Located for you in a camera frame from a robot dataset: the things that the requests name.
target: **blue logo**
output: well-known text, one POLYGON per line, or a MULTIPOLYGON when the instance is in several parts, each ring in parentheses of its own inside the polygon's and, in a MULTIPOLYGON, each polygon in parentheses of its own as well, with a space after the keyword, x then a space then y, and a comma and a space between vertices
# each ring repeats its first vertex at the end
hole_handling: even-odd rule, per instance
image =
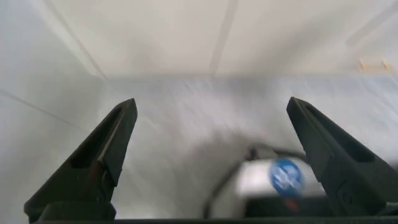
POLYGON ((279 195, 294 197, 304 188, 304 179, 297 165, 289 159, 278 159, 271 165, 271 183, 279 195))

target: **white wall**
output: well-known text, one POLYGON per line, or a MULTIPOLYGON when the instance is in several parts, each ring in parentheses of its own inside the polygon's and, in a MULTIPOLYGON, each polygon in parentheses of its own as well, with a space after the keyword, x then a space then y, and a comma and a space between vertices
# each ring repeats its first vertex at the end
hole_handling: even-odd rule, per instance
POLYGON ((102 82, 49 29, 33 1, 0 1, 0 222, 97 124, 102 82))
POLYGON ((385 11, 395 0, 46 1, 109 78, 347 74, 360 59, 398 67, 398 14, 385 11))

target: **sticker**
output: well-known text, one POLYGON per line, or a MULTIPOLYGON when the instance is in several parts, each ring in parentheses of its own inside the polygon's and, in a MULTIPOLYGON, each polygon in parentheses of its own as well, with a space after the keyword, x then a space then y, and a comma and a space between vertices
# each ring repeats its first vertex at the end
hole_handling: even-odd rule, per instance
POLYGON ((290 159, 278 159, 271 165, 271 183, 279 195, 293 197, 300 195, 304 179, 300 169, 290 159))

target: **white surface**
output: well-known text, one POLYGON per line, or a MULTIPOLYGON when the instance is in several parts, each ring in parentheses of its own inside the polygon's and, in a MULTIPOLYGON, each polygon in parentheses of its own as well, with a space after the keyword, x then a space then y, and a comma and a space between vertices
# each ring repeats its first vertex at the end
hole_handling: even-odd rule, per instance
POLYGON ((253 142, 302 150, 289 98, 312 103, 397 164, 395 76, 112 80, 104 116, 134 97, 138 119, 113 204, 118 218, 199 217, 204 200, 253 142))
POLYGON ((227 1, 51 0, 106 76, 208 72, 227 1))
POLYGON ((397 15, 355 45, 347 40, 395 0, 240 1, 220 76, 357 72, 359 59, 397 65, 397 15))
POLYGON ((102 84, 30 1, 0 1, 0 222, 23 206, 98 122, 102 84))
POLYGON ((45 2, 109 78, 346 74, 360 59, 398 67, 396 13, 348 44, 396 0, 45 2))
POLYGON ((102 83, 41 20, 29 1, 0 7, 0 91, 81 129, 96 126, 102 83))

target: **ceiling seam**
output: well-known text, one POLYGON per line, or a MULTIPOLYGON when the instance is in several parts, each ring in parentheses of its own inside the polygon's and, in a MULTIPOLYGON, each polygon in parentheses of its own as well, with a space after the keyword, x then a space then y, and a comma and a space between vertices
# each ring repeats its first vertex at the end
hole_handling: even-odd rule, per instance
POLYGON ((61 25, 65 28, 65 30, 69 33, 70 37, 76 42, 78 48, 83 52, 83 54, 88 58, 88 60, 91 62, 91 64, 94 66, 95 70, 98 72, 98 74, 101 77, 101 81, 107 81, 109 78, 105 75, 105 73, 102 71, 98 63, 94 60, 94 58, 91 56, 90 52, 87 50, 87 48, 83 45, 83 43, 80 41, 80 39, 77 37, 77 35, 74 33, 72 28, 69 26, 67 20, 62 16, 62 14, 58 11, 57 7, 50 1, 50 0, 43 0, 44 4, 48 7, 50 11, 54 13, 54 16, 58 19, 58 21, 61 23, 61 25))
POLYGON ((236 10, 238 9, 238 3, 239 0, 228 1, 223 23, 221 24, 217 42, 210 59, 209 72, 211 76, 215 76, 220 65, 224 48, 228 40, 229 33, 231 32, 231 27, 235 18, 236 10))

